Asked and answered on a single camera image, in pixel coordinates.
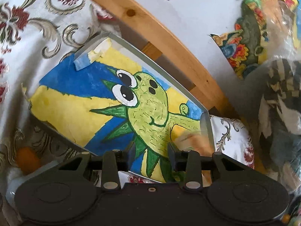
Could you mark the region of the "floral satin sofa cover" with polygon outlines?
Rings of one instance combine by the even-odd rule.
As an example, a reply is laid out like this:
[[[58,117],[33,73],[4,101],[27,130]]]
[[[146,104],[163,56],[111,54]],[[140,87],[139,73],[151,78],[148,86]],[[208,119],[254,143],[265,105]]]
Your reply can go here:
[[[145,67],[116,50],[81,71],[74,54],[92,36],[114,22],[97,17],[91,0],[1,0],[1,225],[20,225],[14,190],[26,176],[20,156],[46,168],[74,157],[78,148],[101,155],[123,149],[137,138],[135,131],[107,139],[127,120],[95,114],[92,109],[117,106],[103,84],[108,68],[151,76]]]

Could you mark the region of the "wooden sofa frame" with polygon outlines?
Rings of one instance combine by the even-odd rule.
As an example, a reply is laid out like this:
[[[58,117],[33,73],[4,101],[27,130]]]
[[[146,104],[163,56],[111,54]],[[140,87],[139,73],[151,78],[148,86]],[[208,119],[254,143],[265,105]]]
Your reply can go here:
[[[188,89],[212,114],[239,115],[210,73],[183,43],[150,12],[134,0],[92,0],[144,37],[142,51],[156,60],[165,55],[193,83]]]

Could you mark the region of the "torn flower poster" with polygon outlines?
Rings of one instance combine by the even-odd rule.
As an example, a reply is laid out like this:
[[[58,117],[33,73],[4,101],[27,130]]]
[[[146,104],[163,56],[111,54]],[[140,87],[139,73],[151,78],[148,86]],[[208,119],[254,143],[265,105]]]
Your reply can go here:
[[[236,20],[235,30],[219,36],[211,35],[240,79],[244,79],[266,59],[269,37],[263,14],[265,1],[276,0],[244,0],[241,4],[242,16]],[[300,0],[284,2],[291,11],[300,8]]]

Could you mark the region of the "orange cake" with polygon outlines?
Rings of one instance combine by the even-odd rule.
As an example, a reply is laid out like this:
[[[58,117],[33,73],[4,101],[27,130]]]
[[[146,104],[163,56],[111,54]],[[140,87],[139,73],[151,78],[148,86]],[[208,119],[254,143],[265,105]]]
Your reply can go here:
[[[174,140],[174,144],[179,150],[187,152],[193,150],[205,157],[211,157],[215,151],[208,137],[200,132],[184,132]]]

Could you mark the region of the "plastic bag of clothes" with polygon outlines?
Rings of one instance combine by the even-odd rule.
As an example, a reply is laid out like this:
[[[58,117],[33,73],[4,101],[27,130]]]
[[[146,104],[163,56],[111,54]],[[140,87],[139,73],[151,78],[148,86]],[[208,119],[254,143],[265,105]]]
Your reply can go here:
[[[293,43],[292,12],[283,2],[265,1],[263,63],[246,79],[261,93],[259,131],[267,141],[267,163],[289,192],[300,191],[300,48]]]

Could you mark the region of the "orange mandarin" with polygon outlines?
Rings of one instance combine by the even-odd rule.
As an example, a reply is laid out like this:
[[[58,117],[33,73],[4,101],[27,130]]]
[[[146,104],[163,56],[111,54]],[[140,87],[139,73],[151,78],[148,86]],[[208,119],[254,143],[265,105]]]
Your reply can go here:
[[[15,160],[16,164],[25,175],[35,172],[42,166],[41,161],[34,150],[28,146],[17,150]]]

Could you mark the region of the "grey tray with cartoon drawing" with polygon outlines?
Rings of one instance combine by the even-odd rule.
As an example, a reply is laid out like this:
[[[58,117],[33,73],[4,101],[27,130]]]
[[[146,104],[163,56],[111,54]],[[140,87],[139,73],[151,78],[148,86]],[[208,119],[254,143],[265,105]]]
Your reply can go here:
[[[130,43],[106,32],[63,59],[29,97],[33,117],[69,143],[101,156],[136,147],[131,172],[159,182],[183,180],[167,146],[200,132],[214,146],[207,109]]]

